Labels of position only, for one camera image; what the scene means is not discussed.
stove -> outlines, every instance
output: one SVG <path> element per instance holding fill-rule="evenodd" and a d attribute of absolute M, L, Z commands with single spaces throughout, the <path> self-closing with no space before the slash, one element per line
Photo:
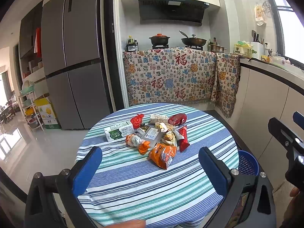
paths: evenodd
<path fill-rule="evenodd" d="M 169 45 L 152 45 L 153 50 L 158 50 L 158 49 L 168 49 Z"/>
<path fill-rule="evenodd" d="M 185 47 L 186 47 L 186 48 L 191 48 L 191 49 L 193 49 L 193 50 L 203 50 L 203 47 L 202 47 L 202 46 L 186 45 Z"/>

sticker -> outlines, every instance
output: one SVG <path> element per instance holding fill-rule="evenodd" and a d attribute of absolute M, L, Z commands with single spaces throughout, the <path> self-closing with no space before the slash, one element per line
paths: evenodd
<path fill-rule="evenodd" d="M 148 133 L 145 135 L 144 138 L 148 138 L 151 140 L 155 140 L 156 136 L 158 135 L 158 129 L 157 128 L 151 128 Z"/>

window frame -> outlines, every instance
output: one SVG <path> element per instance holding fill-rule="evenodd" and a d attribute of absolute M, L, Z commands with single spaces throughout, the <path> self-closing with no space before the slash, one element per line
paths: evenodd
<path fill-rule="evenodd" d="M 270 5 L 271 5 L 271 11 L 273 14 L 273 21 L 275 23 L 275 30 L 276 30 L 276 35 L 277 35 L 277 49 L 278 49 L 278 54 L 282 55 L 285 57 L 285 42 L 284 42 L 284 33 L 283 33 L 283 27 L 282 27 L 282 22 L 280 19 L 279 11 L 290 11 L 294 12 L 295 11 L 292 9 L 292 7 L 288 6 L 277 6 L 275 0 L 268 0 Z M 290 57 L 289 58 L 291 64 L 301 68 L 304 70 L 304 63 L 301 63 L 297 60 L 294 60 Z"/>

window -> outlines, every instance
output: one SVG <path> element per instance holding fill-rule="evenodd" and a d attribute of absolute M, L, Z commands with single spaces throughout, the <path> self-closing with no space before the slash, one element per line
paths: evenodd
<path fill-rule="evenodd" d="M 272 4 L 272 11 L 278 39 L 278 53 L 291 58 L 291 63 L 294 63 L 292 59 L 304 63 L 304 55 L 298 47 L 295 47 L 304 38 L 304 27 L 286 0 L 273 1 L 275 6 Z"/>

striped tablecloth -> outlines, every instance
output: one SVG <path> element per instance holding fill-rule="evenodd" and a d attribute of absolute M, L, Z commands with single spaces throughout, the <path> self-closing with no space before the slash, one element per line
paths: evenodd
<path fill-rule="evenodd" d="M 143 113 L 172 116 L 187 114 L 190 146 L 177 150 L 168 170 L 163 170 L 127 146 L 125 139 L 107 142 L 104 128 L 129 121 Z M 115 112 L 99 121 L 86 134 L 77 152 L 83 159 L 93 146 L 102 149 L 102 162 L 86 192 L 78 199 L 94 220 L 105 225 L 131 219 L 145 219 L 147 227 L 198 227 L 204 216 L 222 200 L 198 159 L 199 149 L 209 147 L 216 158 L 238 168 L 238 149 L 227 128 L 213 116 L 197 109 L 166 103 L 141 104 Z"/>

